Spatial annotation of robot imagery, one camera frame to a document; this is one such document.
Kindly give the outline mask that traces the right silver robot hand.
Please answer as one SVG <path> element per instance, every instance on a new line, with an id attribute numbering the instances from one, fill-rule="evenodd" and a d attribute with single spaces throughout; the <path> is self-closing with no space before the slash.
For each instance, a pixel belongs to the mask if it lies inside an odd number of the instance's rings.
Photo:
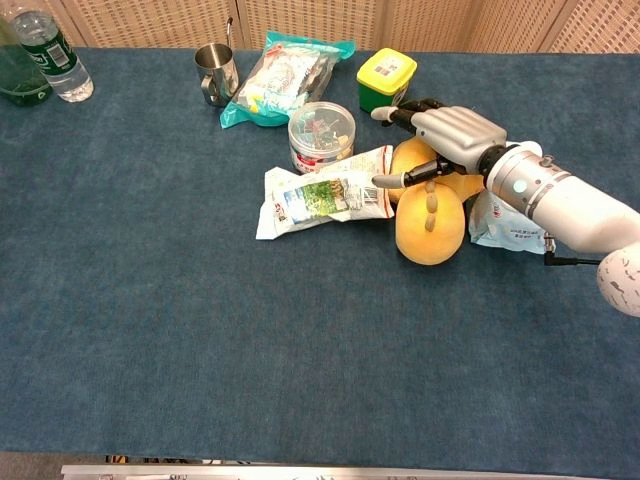
<path id="1" fill-rule="evenodd" d="M 371 117 L 404 128 L 437 153 L 435 160 L 409 171 L 374 176 L 372 183 L 379 188 L 414 186 L 454 171 L 478 174 L 486 153 L 506 149 L 505 129 L 462 106 L 414 102 L 409 108 L 377 107 Z"/>

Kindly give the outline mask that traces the yellow plush toy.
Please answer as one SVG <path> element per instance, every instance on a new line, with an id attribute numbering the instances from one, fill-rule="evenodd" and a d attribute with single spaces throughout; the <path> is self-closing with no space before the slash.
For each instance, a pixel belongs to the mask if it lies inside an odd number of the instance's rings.
<path id="1" fill-rule="evenodd" d="M 464 202 L 484 190 L 483 177 L 457 172 L 406 188 L 390 189 L 396 206 L 399 251 L 422 265 L 437 265 L 460 248 L 466 227 Z"/>

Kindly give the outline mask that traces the green container yellow lid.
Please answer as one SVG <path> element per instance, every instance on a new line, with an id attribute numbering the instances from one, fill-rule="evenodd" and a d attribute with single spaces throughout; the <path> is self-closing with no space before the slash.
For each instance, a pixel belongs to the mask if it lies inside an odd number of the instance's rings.
<path id="1" fill-rule="evenodd" d="M 368 58 L 357 72 L 359 107 L 370 113 L 395 106 L 404 97 L 417 70 L 417 62 L 404 53 L 385 47 Z"/>

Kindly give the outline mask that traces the white wet wipes pack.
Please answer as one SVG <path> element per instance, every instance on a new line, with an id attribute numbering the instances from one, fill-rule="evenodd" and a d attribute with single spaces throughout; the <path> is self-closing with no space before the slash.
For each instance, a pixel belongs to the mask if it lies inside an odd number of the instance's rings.
<path id="1" fill-rule="evenodd" d="M 473 199 L 468 232 L 471 242 L 480 246 L 545 252 L 545 230 L 487 189 Z"/>

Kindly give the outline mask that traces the clear round clip jar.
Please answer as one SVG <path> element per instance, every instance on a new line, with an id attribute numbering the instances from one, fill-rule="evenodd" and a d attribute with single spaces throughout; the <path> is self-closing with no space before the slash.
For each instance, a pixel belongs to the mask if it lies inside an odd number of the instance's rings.
<path id="1" fill-rule="evenodd" d="M 327 101 L 305 104 L 288 123 L 294 168 L 312 173 L 351 157 L 355 133 L 355 120 L 345 107 Z"/>

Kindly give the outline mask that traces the white snack bag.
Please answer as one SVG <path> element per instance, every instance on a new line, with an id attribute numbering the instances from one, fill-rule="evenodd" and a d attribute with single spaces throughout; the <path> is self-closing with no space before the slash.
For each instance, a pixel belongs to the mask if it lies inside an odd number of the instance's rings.
<path id="1" fill-rule="evenodd" d="M 297 175 L 280 167 L 264 174 L 264 202 L 256 231 L 258 240 L 330 221 L 389 219 L 389 194 L 371 179 L 390 172 L 393 147 L 385 145 L 337 161 L 316 173 Z"/>

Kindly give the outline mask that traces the teal snack package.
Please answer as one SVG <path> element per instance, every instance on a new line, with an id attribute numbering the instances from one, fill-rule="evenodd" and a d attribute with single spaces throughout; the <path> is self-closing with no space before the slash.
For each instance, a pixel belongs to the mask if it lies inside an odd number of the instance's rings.
<path id="1" fill-rule="evenodd" d="M 352 40 L 328 42 L 269 31 L 259 60 L 224 108 L 221 127 L 288 123 L 297 110 L 320 99 L 334 66 L 355 50 Z"/>

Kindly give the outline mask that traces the stainless steel mug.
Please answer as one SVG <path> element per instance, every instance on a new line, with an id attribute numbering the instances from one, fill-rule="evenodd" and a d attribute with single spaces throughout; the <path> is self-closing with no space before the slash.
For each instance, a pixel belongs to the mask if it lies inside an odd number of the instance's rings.
<path id="1" fill-rule="evenodd" d="M 195 52 L 194 61 L 205 101 L 225 107 L 239 87 L 233 50 L 226 44 L 209 43 Z"/>

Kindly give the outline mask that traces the blue table cloth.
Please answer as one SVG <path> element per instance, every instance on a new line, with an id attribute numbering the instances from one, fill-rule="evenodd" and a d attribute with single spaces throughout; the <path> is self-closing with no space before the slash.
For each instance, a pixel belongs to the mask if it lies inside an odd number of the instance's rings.
<path id="1" fill-rule="evenodd" d="M 229 129 L 189 49 L 82 49 L 0 101 L 0 451 L 640 479 L 640 320 L 592 266 L 390 220 L 255 237 L 285 128 Z"/>

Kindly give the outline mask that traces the rattan folding screen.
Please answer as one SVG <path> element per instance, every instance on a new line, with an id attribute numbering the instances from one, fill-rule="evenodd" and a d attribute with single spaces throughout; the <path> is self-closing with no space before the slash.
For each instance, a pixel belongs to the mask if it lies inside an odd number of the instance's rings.
<path id="1" fill-rule="evenodd" d="M 640 0 L 44 0 L 76 46 L 259 49 L 267 32 L 361 50 L 640 54 Z"/>

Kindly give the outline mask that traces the clear water bottle green label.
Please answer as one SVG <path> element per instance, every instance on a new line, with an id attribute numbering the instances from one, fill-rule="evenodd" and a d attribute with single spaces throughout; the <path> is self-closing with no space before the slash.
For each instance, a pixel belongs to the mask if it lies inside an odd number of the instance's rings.
<path id="1" fill-rule="evenodd" d="M 51 14 L 23 10 L 9 25 L 58 97 L 78 103 L 92 96 L 93 80 Z"/>

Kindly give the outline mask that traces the green plastic bottle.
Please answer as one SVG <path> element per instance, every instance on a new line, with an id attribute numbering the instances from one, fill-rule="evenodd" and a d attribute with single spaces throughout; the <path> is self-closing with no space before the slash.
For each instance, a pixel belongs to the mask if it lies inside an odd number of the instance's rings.
<path id="1" fill-rule="evenodd" d="M 53 91 L 0 15 L 0 97 L 22 107 L 46 101 Z"/>

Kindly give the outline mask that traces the aluminium frame rail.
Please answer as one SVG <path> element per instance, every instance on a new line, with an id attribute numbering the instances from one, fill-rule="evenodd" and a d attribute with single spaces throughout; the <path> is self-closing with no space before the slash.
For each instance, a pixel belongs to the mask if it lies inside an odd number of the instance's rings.
<path id="1" fill-rule="evenodd" d="M 615 480 L 501 472 L 253 464 L 64 465 L 61 475 L 62 480 Z"/>

